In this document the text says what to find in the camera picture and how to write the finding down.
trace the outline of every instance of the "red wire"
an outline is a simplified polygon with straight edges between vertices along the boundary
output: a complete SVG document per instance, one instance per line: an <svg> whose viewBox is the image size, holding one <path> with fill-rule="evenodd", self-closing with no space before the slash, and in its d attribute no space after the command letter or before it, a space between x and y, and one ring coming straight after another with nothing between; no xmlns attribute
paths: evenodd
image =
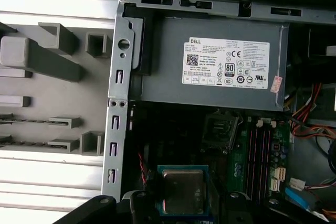
<svg viewBox="0 0 336 224"><path fill-rule="evenodd" d="M138 156L139 156L139 160L140 160L141 179L142 179L142 182L144 184L146 184L145 168L143 166L143 159L142 159L142 156L141 156L140 152L138 152Z"/></svg>

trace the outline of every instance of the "black wire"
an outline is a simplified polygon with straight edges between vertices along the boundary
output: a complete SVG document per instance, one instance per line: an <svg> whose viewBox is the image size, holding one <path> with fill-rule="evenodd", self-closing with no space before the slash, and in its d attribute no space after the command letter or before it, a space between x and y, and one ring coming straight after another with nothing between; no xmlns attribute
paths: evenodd
<svg viewBox="0 0 336 224"><path fill-rule="evenodd" d="M333 153L334 153L335 143L336 143L336 140L334 140L331 143L330 148L328 150L328 164L332 172L335 173L336 175L336 168L335 168L335 164L333 163Z"/></svg>
<svg viewBox="0 0 336 224"><path fill-rule="evenodd" d="M326 158L328 158L328 157L329 157L329 154L328 154L328 152L326 152L326 151L321 147L321 145L319 144L319 141L317 140L317 136L315 136L315 142L316 142L317 148L320 150L320 152L323 154L323 156L325 156Z"/></svg>

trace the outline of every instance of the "pink sticker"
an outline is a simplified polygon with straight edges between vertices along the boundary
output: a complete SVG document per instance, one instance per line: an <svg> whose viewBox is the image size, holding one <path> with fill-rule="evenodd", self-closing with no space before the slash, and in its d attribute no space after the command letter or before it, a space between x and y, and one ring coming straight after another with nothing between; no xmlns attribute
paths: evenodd
<svg viewBox="0 0 336 224"><path fill-rule="evenodd" d="M271 87L271 92L277 94L280 90L281 83L282 83L282 77L275 76Z"/></svg>

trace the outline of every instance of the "capacitor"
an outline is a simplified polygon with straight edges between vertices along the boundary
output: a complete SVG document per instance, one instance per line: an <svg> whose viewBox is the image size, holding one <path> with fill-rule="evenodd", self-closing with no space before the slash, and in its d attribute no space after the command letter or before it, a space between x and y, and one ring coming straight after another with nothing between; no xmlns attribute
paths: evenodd
<svg viewBox="0 0 336 224"><path fill-rule="evenodd" d="M283 153L287 154L287 153L288 153L288 148L285 147L285 146L283 146L283 147L281 148L281 151L282 151Z"/></svg>

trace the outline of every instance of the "screw hole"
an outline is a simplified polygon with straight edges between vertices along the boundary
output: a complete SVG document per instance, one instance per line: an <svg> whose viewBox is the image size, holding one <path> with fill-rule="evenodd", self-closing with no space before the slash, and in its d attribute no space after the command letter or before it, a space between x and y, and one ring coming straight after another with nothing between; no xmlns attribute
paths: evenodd
<svg viewBox="0 0 336 224"><path fill-rule="evenodd" d="M237 220L238 222L245 222L245 220L244 220L242 217L240 217L240 216L237 217L236 220Z"/></svg>
<svg viewBox="0 0 336 224"><path fill-rule="evenodd" d="M121 49L121 50L127 50L130 48L130 42L127 40L127 39L121 39L119 42L118 42L118 47Z"/></svg>
<svg viewBox="0 0 336 224"><path fill-rule="evenodd" d="M150 216L145 216L145 217L143 217L143 220L148 222L148 221L151 221L152 218Z"/></svg>

